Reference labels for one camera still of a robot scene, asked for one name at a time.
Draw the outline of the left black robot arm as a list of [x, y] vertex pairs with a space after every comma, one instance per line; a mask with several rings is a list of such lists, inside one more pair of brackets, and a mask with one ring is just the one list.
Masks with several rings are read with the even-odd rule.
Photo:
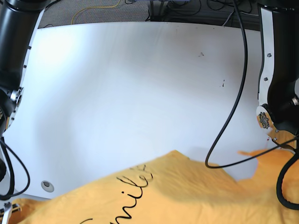
[[257, 2], [262, 65], [258, 82], [259, 126], [274, 143], [299, 148], [299, 2]]

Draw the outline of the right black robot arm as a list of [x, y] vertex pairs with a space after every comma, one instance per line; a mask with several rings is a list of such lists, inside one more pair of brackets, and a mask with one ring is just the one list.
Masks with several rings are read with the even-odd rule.
[[[33, 39], [40, 24], [43, 13], [49, 4], [48, 0], [4, 0], [0, 9], [0, 133], [3, 134], [14, 121], [21, 103], [23, 88], [21, 86], [26, 73], [28, 56]], [[8, 172], [10, 183], [8, 192], [0, 196], [4, 207], [0, 210], [0, 222], [7, 224], [11, 214], [19, 211], [17, 204], [9, 199], [24, 193], [27, 184], [20, 192], [14, 192], [14, 169], [9, 153], [25, 166], [16, 153], [0, 138], [0, 149], [4, 159], [0, 161], [0, 177]]]

